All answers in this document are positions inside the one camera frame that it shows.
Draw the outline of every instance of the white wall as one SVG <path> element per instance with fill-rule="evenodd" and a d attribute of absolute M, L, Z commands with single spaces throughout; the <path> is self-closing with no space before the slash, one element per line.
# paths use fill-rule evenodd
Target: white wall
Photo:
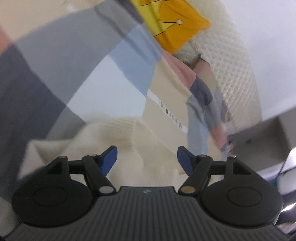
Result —
<path fill-rule="evenodd" d="M 263 119 L 296 106 L 296 0 L 222 0 L 252 60 Z"/>

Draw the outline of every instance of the yellow cloth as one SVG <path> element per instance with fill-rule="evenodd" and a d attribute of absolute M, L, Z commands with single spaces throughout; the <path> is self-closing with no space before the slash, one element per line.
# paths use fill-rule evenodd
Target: yellow cloth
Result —
<path fill-rule="evenodd" d="M 131 0 L 163 49 L 171 54 L 211 23 L 185 0 Z"/>

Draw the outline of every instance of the logo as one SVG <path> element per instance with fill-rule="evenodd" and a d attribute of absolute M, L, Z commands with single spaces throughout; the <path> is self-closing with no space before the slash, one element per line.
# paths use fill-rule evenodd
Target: logo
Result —
<path fill-rule="evenodd" d="M 143 193 L 145 193 L 145 194 L 148 194 L 148 193 L 150 193 L 151 191 L 149 190 L 149 189 L 146 189 L 145 191 L 143 191 Z"/>

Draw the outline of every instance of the gray shelf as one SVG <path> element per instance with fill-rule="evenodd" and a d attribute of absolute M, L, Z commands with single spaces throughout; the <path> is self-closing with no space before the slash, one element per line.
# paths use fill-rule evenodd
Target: gray shelf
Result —
<path fill-rule="evenodd" d="M 278 117 L 230 136 L 234 154 L 255 171 L 283 163 L 291 150 Z"/>
<path fill-rule="evenodd" d="M 296 108 L 281 114 L 279 121 L 285 133 L 288 148 L 292 150 L 296 147 Z"/>

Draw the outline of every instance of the white label strip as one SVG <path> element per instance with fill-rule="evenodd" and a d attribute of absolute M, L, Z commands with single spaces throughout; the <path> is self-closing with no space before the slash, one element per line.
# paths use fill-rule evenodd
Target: white label strip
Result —
<path fill-rule="evenodd" d="M 155 104 L 160 106 L 162 110 L 167 114 L 167 116 L 175 123 L 175 125 L 181 129 L 184 133 L 187 134 L 188 127 L 184 126 L 174 115 L 173 113 L 165 107 L 165 105 L 160 101 L 160 99 L 153 94 L 150 90 L 147 91 L 147 97 L 149 97 Z"/>

